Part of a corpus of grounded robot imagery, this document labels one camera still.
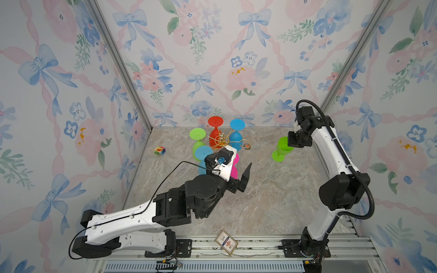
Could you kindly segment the corner aluminium post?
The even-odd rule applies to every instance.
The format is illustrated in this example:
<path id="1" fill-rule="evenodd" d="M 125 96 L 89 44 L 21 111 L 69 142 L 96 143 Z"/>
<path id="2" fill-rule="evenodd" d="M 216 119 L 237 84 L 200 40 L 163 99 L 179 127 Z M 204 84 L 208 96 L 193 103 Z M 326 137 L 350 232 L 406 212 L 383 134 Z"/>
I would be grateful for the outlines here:
<path id="1" fill-rule="evenodd" d="M 367 26 L 364 27 L 363 31 L 358 37 L 356 45 L 351 50 L 342 70 L 339 73 L 338 79 L 335 80 L 335 82 L 332 84 L 331 90 L 327 93 L 327 96 L 321 106 L 322 111 L 326 112 L 330 108 L 331 104 L 334 102 L 335 97 L 340 92 L 341 87 L 346 81 L 349 73 L 358 62 L 359 58 L 361 58 L 365 47 L 368 43 L 370 43 L 373 34 L 377 31 L 378 26 L 382 22 L 391 4 L 391 0 L 377 1 L 376 7 L 369 17 Z"/>
<path id="2" fill-rule="evenodd" d="M 108 27 L 108 24 L 101 12 L 101 9 L 99 7 L 99 4 L 97 1 L 91 1 L 91 0 L 85 0 L 84 1 L 87 9 L 90 12 L 91 17 L 95 21 L 96 27 L 99 30 L 100 34 L 102 35 L 102 39 L 105 42 L 109 54 L 114 61 L 115 67 L 117 68 L 118 72 L 120 73 L 120 76 L 124 82 L 124 84 L 127 87 L 127 92 L 130 94 L 131 98 L 133 99 L 134 106 L 137 108 L 141 121 L 145 124 L 146 130 L 149 134 L 152 132 L 152 126 L 151 123 L 146 115 L 146 111 L 142 105 L 142 102 L 140 100 L 140 97 L 133 85 L 132 79 L 128 75 L 127 68 L 123 62 L 122 56 L 120 54 L 119 49 L 117 48 L 116 41 L 111 34 L 111 31 Z"/>

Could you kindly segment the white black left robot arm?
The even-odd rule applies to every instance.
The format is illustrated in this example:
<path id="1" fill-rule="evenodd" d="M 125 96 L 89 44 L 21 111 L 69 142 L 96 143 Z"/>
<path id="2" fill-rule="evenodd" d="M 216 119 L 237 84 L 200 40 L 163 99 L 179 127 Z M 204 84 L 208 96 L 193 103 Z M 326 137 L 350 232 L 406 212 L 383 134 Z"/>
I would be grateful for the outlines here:
<path id="1" fill-rule="evenodd" d="M 81 218 L 84 229 L 72 240 L 68 253 L 78 258 L 96 259 L 121 250 L 145 251 L 148 257 L 165 257 L 176 252 L 173 226 L 188 225 L 191 217 L 211 215 L 226 191 L 244 192 L 250 169 L 240 179 L 223 178 L 224 169 L 214 167 L 168 192 L 155 194 L 142 205 L 116 213 L 86 210 Z"/>

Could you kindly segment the red wine glass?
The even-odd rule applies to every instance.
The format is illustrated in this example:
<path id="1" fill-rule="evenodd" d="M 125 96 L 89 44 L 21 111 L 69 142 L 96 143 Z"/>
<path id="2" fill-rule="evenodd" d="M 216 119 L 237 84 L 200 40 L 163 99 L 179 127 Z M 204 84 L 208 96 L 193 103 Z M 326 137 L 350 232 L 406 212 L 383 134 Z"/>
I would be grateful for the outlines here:
<path id="1" fill-rule="evenodd" d="M 219 127 L 223 124 L 224 120 L 219 116 L 213 116 L 208 120 L 208 125 L 213 127 L 213 130 L 209 134 L 209 146 L 214 148 L 216 146 L 216 138 L 221 134 Z"/>

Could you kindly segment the colourful small toy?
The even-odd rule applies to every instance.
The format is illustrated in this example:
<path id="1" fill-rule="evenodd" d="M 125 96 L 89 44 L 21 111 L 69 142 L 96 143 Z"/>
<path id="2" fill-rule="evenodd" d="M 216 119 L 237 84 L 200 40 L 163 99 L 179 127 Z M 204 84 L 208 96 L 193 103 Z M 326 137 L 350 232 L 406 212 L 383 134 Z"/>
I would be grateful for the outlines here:
<path id="1" fill-rule="evenodd" d="M 166 152 L 166 148 L 163 146 L 156 147 L 154 153 L 157 155 L 162 155 Z"/>

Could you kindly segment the diamond printed card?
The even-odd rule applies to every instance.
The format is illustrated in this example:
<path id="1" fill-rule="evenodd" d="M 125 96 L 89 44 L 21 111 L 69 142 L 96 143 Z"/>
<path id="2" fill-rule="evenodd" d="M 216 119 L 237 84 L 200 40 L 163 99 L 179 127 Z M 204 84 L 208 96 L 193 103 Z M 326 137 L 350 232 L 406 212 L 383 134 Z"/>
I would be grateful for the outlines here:
<path id="1" fill-rule="evenodd" d="M 238 242 L 226 231 L 222 230 L 216 237 L 215 242 L 228 254 L 232 255 L 238 247 Z"/>

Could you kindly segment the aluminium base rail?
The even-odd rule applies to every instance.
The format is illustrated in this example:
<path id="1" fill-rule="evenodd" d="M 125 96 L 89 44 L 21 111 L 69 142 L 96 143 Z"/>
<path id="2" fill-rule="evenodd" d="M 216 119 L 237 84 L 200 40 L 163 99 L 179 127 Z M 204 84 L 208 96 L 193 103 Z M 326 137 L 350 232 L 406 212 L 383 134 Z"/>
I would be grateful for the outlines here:
<path id="1" fill-rule="evenodd" d="M 179 249 L 177 258 L 163 263 L 161 258 L 147 258 L 142 251 L 120 251 L 94 260 L 90 273 L 311 273 L 314 256 L 296 250 L 280 249 L 296 243 L 297 235 L 239 235 L 237 247 L 229 254 L 214 236 L 189 236 L 189 247 Z M 373 242 L 355 233 L 331 234 L 323 273 L 385 273 Z"/>

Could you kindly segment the gold wire glass rack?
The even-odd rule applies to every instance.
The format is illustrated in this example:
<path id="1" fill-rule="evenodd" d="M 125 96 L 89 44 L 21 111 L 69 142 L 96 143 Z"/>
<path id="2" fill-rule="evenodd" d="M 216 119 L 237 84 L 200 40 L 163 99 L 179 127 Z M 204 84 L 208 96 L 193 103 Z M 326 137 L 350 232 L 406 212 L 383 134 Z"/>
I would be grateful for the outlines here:
<path id="1" fill-rule="evenodd" d="M 236 143 L 240 148 L 244 150 L 250 150 L 252 147 L 252 144 L 249 140 L 242 139 L 240 141 L 231 141 L 229 136 L 225 135 L 224 133 L 220 133 L 216 138 L 213 138 L 211 136 L 208 136 L 208 138 L 213 142 L 213 145 L 211 146 L 213 150 L 219 150 L 225 146 L 234 143 Z"/>

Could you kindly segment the blue back wine glass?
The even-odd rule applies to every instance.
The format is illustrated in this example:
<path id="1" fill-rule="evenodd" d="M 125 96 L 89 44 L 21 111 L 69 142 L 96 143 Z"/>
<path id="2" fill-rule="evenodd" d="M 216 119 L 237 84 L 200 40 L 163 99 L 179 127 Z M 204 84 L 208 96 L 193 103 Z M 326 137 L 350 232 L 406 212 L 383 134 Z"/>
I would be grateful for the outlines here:
<path id="1" fill-rule="evenodd" d="M 233 119 L 230 122 L 230 126 L 233 131 L 229 136 L 229 145 L 240 151 L 243 144 L 243 137 L 240 131 L 245 128 L 245 123 L 242 119 Z"/>

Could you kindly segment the lime green back wine glass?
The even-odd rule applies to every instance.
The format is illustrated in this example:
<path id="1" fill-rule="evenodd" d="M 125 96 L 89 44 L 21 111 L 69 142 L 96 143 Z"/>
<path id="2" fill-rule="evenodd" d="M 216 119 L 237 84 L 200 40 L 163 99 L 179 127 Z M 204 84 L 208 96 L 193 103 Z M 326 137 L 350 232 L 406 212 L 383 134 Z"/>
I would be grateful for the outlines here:
<path id="1" fill-rule="evenodd" d="M 194 128 L 190 131 L 190 138 L 196 141 L 192 148 L 192 155 L 193 158 L 198 162 L 200 159 L 196 157 L 195 152 L 199 147 L 205 146 L 205 143 L 203 142 L 205 137 L 206 131 L 202 128 Z"/>

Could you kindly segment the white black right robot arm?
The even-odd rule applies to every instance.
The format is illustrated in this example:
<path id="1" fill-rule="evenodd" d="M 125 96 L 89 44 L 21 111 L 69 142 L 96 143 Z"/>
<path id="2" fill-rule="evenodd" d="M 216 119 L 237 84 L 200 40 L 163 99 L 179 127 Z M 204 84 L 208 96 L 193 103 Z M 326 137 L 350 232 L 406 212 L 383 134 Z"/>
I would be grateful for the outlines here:
<path id="1" fill-rule="evenodd" d="M 300 240 L 281 242 L 287 258 L 308 258 L 319 264 L 329 257 L 328 237 L 339 218 L 369 192 L 370 177 L 351 162 L 340 143 L 335 125 L 329 116 L 317 116 L 311 106 L 296 111 L 296 131 L 288 133 L 288 146 L 315 147 L 327 170 L 328 181 L 319 188 L 321 205 L 313 221 L 304 228 Z"/>

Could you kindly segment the light blue front wine glass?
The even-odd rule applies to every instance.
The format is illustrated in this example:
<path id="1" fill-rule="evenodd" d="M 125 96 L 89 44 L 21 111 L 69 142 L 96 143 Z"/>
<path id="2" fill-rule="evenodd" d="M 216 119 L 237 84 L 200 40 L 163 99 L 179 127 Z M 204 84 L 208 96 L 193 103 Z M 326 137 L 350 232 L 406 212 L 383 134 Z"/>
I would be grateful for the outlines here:
<path id="1" fill-rule="evenodd" d="M 199 162 L 199 175 L 205 175 L 207 173 L 205 158 L 212 154 L 213 150 L 209 146 L 201 146 L 196 149 L 195 157 L 200 160 Z"/>

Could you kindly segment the right corner aluminium post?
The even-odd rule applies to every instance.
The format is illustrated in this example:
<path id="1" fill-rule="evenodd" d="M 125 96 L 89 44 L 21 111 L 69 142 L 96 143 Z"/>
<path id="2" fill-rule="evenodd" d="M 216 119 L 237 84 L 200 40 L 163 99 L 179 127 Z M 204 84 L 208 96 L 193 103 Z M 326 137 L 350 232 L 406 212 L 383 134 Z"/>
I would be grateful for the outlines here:
<path id="1" fill-rule="evenodd" d="M 376 7 L 369 17 L 367 26 L 364 27 L 363 31 L 358 37 L 356 45 L 351 50 L 342 70 L 339 73 L 338 79 L 335 80 L 335 82 L 332 84 L 331 90 L 327 93 L 327 96 L 321 106 L 322 111 L 326 112 L 330 108 L 331 104 L 334 102 L 335 97 L 340 92 L 341 87 L 346 81 L 349 73 L 358 62 L 359 58 L 361 58 L 365 47 L 368 43 L 370 43 L 373 34 L 377 31 L 378 26 L 382 22 L 391 4 L 391 0 L 377 1 Z"/>

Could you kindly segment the magenta wine glass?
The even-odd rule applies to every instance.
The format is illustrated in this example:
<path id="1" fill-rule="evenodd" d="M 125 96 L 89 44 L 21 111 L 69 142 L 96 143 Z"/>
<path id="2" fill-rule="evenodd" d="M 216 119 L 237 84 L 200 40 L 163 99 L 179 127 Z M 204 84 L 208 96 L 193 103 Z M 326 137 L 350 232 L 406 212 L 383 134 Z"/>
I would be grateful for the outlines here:
<path id="1" fill-rule="evenodd" d="M 236 154 L 236 157 L 233 160 L 233 166 L 232 166 L 232 170 L 231 170 L 231 177 L 234 179 L 238 179 L 238 176 L 239 176 L 238 169 L 236 167 L 239 160 L 240 160 L 240 157 L 238 154 Z"/>

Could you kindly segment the lime green wine glass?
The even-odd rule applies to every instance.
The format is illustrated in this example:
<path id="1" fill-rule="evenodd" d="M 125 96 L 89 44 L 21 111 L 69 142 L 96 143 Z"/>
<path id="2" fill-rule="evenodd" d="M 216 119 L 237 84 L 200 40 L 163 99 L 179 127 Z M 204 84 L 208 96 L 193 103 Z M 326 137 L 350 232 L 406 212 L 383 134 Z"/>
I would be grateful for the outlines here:
<path id="1" fill-rule="evenodd" d="M 277 143 L 276 150 L 272 152 L 272 159 L 276 162 L 282 162 L 293 149 L 293 147 L 288 146 L 288 137 L 282 137 Z"/>
<path id="2" fill-rule="evenodd" d="M 194 128 L 190 131 L 190 138 L 196 141 L 192 148 L 192 155 L 193 158 L 198 162 L 200 159 L 196 157 L 195 152 L 199 147 L 205 146 L 205 143 L 203 142 L 205 137 L 206 131 L 202 128 Z"/>

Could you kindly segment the left corner aluminium post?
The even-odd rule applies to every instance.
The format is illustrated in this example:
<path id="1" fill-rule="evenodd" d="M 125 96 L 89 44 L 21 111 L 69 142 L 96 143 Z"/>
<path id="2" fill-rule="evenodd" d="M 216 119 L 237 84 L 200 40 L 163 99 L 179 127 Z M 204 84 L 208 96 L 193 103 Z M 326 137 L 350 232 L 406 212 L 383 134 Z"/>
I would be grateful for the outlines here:
<path id="1" fill-rule="evenodd" d="M 115 67 L 117 68 L 118 72 L 120 73 L 120 76 L 124 82 L 124 84 L 127 87 L 127 92 L 130 94 L 131 98 L 133 99 L 134 106 L 137 108 L 141 121 L 145 124 L 146 130 L 149 134 L 152 132 L 152 126 L 151 123 L 146 115 L 146 111 L 142 105 L 142 102 L 140 100 L 140 97 L 133 85 L 132 79 L 128 75 L 127 68 L 123 62 L 122 56 L 120 54 L 119 49 L 117 48 L 116 41 L 111 34 L 111 31 L 108 27 L 108 24 L 101 12 L 101 9 L 99 7 L 99 4 L 97 1 L 91 1 L 91 0 L 85 0 L 84 1 L 87 9 L 90 12 L 91 17 L 95 21 L 96 27 L 99 30 L 100 34 L 102 35 L 102 39 L 105 42 L 109 54 L 114 61 Z"/>

